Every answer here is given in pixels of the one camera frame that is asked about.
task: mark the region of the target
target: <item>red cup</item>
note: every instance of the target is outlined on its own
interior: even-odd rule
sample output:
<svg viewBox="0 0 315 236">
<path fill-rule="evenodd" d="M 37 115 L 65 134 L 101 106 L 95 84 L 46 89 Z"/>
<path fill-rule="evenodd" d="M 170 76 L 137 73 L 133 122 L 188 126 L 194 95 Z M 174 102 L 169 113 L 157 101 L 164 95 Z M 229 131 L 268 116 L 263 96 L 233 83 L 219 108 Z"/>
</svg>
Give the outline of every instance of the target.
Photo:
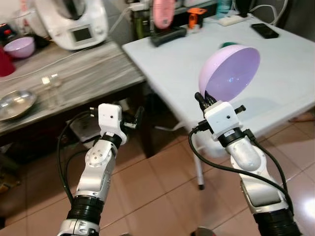
<svg viewBox="0 0 315 236">
<path fill-rule="evenodd" d="M 0 46 L 0 77 L 12 74 L 15 71 L 15 66 L 11 62 L 9 56 Z"/>
</svg>

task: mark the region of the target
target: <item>stainless steel plate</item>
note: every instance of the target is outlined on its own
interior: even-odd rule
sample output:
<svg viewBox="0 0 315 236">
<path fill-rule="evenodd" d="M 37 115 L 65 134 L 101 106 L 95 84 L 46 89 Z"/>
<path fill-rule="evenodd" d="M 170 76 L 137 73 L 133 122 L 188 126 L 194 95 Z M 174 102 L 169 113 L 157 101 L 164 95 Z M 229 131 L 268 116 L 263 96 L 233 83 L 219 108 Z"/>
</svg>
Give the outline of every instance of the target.
<svg viewBox="0 0 315 236">
<path fill-rule="evenodd" d="M 29 91 L 20 90 L 7 94 L 0 100 L 0 121 L 21 116 L 34 105 L 37 96 Z"/>
</svg>

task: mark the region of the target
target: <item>appliance display screen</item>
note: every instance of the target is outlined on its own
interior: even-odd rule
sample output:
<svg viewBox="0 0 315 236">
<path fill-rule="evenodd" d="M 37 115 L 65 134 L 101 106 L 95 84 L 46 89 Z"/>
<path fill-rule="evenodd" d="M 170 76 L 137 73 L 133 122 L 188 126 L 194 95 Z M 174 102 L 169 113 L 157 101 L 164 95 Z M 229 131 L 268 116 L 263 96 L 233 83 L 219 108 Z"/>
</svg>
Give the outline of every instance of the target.
<svg viewBox="0 0 315 236">
<path fill-rule="evenodd" d="M 72 33 L 77 42 L 92 38 L 89 28 L 75 30 Z"/>
</svg>

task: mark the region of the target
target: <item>pink bottle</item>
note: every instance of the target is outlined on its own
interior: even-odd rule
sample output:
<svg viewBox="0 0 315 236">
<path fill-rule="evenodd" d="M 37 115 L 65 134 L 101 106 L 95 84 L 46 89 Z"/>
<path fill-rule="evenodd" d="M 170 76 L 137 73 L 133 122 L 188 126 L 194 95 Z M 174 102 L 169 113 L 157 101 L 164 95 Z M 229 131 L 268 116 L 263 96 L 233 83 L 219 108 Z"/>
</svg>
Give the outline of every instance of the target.
<svg viewBox="0 0 315 236">
<path fill-rule="evenodd" d="M 15 71 L 15 67 L 11 62 L 9 56 L 5 54 L 2 46 L 0 46 L 0 77 L 12 74 Z"/>
<path fill-rule="evenodd" d="M 153 21 L 157 28 L 166 29 L 173 21 L 175 0 L 154 0 Z"/>
</svg>

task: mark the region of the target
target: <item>black cable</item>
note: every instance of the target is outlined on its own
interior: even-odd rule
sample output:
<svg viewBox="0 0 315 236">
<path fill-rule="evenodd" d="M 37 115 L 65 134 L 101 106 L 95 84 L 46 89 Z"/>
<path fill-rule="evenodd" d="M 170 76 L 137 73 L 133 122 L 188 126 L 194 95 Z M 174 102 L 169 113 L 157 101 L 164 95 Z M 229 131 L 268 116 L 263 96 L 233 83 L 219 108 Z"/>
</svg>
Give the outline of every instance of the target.
<svg viewBox="0 0 315 236">
<path fill-rule="evenodd" d="M 207 160 L 206 158 L 204 158 L 196 149 L 195 147 L 193 146 L 193 143 L 192 143 L 192 135 L 194 133 L 197 133 L 199 131 L 198 128 L 194 128 L 190 133 L 189 133 L 189 136 L 188 136 L 188 142 L 189 142 L 189 145 L 190 145 L 190 148 L 192 149 L 193 153 L 201 160 L 203 161 L 204 163 L 212 166 L 212 167 L 215 167 L 215 168 L 218 168 L 218 169 L 221 169 L 221 170 L 224 170 L 224 171 L 230 171 L 230 172 L 234 172 L 234 173 L 238 173 L 238 174 L 242 174 L 242 175 L 246 175 L 246 176 L 250 176 L 250 177 L 253 177 L 253 178 L 256 178 L 256 179 L 259 179 L 261 181 L 264 181 L 265 183 L 268 183 L 270 184 L 271 186 L 279 189 L 285 196 L 286 198 L 286 201 L 287 201 L 287 204 L 288 204 L 288 207 L 290 209 L 290 211 L 292 212 L 292 215 L 294 215 L 293 213 L 293 203 L 292 203 L 292 199 L 291 197 L 289 196 L 288 192 L 286 190 L 284 190 L 282 187 L 280 187 L 279 185 L 277 185 L 276 183 L 272 182 L 271 180 L 269 179 L 266 179 L 264 177 L 261 177 L 259 175 L 256 175 L 256 174 L 253 174 L 253 173 L 250 173 L 250 172 L 247 172 L 247 171 L 243 171 L 243 170 L 238 170 L 238 169 L 235 169 L 235 168 L 231 168 L 231 167 L 228 167 L 228 166 L 222 166 L 222 165 L 218 165 L 216 163 L 213 163 L 209 160 Z"/>
<path fill-rule="evenodd" d="M 63 184 L 63 189 L 65 191 L 65 193 L 67 194 L 68 196 L 68 199 L 70 201 L 70 203 L 72 204 L 72 201 L 73 201 L 73 196 L 71 194 L 71 191 L 69 189 L 69 187 L 66 185 L 66 182 L 65 182 L 65 179 L 63 177 L 63 171 L 62 171 L 62 167 L 61 167 L 61 160 L 60 160 L 60 152 L 61 152 L 61 139 L 64 135 L 64 133 L 66 132 L 66 130 L 70 127 L 70 125 L 80 116 L 82 115 L 85 115 L 85 114 L 90 114 L 89 111 L 86 111 L 86 112 L 81 112 L 77 115 L 75 115 L 70 121 L 69 123 L 66 125 L 66 127 L 62 130 L 60 136 L 58 137 L 58 143 L 57 143 L 57 169 L 58 169 L 58 174 L 59 174 L 59 178 Z"/>
<path fill-rule="evenodd" d="M 284 171 L 282 170 L 281 165 L 279 164 L 279 162 L 277 161 L 277 159 L 267 150 L 265 149 L 257 140 L 256 137 L 254 136 L 254 134 L 251 132 L 250 129 L 247 129 L 244 131 L 244 133 L 248 136 L 248 138 L 250 139 L 250 141 L 252 141 L 256 147 L 258 147 L 260 150 L 262 150 L 265 154 L 267 154 L 270 159 L 274 162 L 274 164 L 276 165 L 280 177 L 281 177 L 281 181 L 282 181 L 282 185 L 283 188 L 288 191 L 287 189 L 287 184 L 286 184 L 286 179 L 285 179 L 285 175 L 284 175 Z"/>
<path fill-rule="evenodd" d="M 259 149 L 261 149 L 265 154 L 267 154 L 270 159 L 274 162 L 274 164 L 276 165 L 278 171 L 279 171 L 279 174 L 281 176 L 281 181 L 282 181 L 282 184 L 283 184 L 283 188 L 285 189 L 285 191 L 288 191 L 287 189 L 287 184 L 286 184 L 286 180 L 285 180 L 285 175 L 284 175 L 284 171 L 282 170 L 279 162 L 277 161 L 277 159 L 267 150 L 265 149 L 262 145 L 260 145 L 259 142 L 257 142 L 256 140 L 252 141 Z"/>
<path fill-rule="evenodd" d="M 68 187 L 69 189 L 70 189 L 70 186 L 69 186 L 69 182 L 68 182 L 67 173 L 68 173 L 68 166 L 69 166 L 69 164 L 70 164 L 70 161 L 71 161 L 74 157 L 79 156 L 80 154 L 86 153 L 86 152 L 87 152 L 87 150 L 79 151 L 79 152 L 77 152 L 77 153 L 71 155 L 71 156 L 67 159 L 67 162 L 66 162 L 65 167 L 64 167 L 64 174 L 63 174 L 63 177 L 64 177 L 65 183 L 66 183 L 66 185 L 67 185 L 67 187 Z"/>
</svg>

